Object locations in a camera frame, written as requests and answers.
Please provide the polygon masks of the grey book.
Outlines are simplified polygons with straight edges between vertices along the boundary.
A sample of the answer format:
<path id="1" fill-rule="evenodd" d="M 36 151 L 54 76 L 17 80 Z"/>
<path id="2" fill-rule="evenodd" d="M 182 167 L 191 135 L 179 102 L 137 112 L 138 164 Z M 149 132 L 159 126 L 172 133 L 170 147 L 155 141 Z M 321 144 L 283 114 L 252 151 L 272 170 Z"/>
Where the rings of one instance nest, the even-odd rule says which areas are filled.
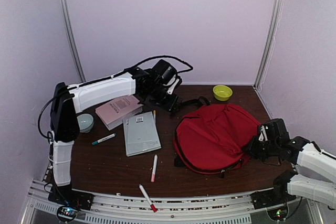
<path id="1" fill-rule="evenodd" d="M 126 156 L 135 156 L 156 151 L 161 142 L 153 112 L 134 115 L 123 120 Z"/>

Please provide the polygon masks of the red backpack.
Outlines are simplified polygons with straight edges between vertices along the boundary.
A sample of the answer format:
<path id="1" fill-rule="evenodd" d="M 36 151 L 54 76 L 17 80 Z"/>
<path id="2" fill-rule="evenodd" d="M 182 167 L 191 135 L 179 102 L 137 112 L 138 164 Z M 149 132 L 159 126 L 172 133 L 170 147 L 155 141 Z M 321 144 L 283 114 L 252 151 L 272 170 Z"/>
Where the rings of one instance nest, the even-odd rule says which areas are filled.
<path id="1" fill-rule="evenodd" d="M 203 96 L 181 104 L 187 105 L 198 109 L 184 115 L 175 128 L 175 167 L 224 177 L 249 162 L 243 149 L 257 135 L 257 119 L 238 105 L 210 104 Z"/>

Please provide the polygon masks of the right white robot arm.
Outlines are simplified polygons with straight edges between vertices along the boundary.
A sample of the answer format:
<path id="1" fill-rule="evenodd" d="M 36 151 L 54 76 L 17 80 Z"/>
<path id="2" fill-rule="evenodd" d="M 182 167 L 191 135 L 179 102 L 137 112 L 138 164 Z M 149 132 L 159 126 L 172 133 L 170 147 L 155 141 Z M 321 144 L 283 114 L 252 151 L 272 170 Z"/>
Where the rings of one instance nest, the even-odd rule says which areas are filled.
<path id="1" fill-rule="evenodd" d="M 335 155 L 304 137 L 291 138 L 283 119 L 258 126 L 243 150 L 261 161 L 276 157 L 295 167 L 276 177 L 271 190 L 258 194 L 258 204 L 279 204 L 298 196 L 335 208 Z"/>

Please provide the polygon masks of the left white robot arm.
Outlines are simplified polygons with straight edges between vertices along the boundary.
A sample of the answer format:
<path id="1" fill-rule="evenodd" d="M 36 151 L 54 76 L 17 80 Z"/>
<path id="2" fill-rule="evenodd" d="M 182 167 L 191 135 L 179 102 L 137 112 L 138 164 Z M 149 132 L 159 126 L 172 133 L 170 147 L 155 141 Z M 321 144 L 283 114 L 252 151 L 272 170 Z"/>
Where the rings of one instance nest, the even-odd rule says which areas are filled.
<path id="1" fill-rule="evenodd" d="M 56 85 L 50 110 L 52 188 L 64 205 L 71 205 L 76 199 L 71 188 L 70 164 L 72 147 L 80 132 L 77 115 L 92 106 L 126 95 L 137 95 L 144 102 L 175 112 L 181 99 L 174 90 L 182 79 L 167 58 L 158 56 L 158 62 L 148 69 L 135 64 L 101 79 Z"/>

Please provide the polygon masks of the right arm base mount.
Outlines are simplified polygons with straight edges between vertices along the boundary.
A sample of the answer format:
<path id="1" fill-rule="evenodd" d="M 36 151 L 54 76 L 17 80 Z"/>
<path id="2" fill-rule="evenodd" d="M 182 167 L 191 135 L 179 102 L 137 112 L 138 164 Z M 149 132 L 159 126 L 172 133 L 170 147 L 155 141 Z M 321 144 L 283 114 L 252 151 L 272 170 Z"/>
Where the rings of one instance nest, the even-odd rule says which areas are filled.
<path id="1" fill-rule="evenodd" d="M 257 191 L 250 195 L 254 209 L 266 209 L 268 217 L 273 221 L 283 221 L 287 218 L 289 207 L 287 194 L 276 193 L 273 189 Z"/>

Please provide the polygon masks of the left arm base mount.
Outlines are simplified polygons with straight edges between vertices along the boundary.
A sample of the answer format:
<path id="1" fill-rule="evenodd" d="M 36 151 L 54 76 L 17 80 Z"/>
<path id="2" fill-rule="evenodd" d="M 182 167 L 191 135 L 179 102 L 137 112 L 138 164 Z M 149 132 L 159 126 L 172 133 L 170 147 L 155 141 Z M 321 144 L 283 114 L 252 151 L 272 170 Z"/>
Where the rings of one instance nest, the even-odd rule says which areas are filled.
<path id="1" fill-rule="evenodd" d="M 90 210 L 93 194 L 79 191 L 57 191 L 52 190 L 48 200 L 59 204 L 56 210 L 56 217 L 62 222 L 74 221 L 82 210 Z"/>

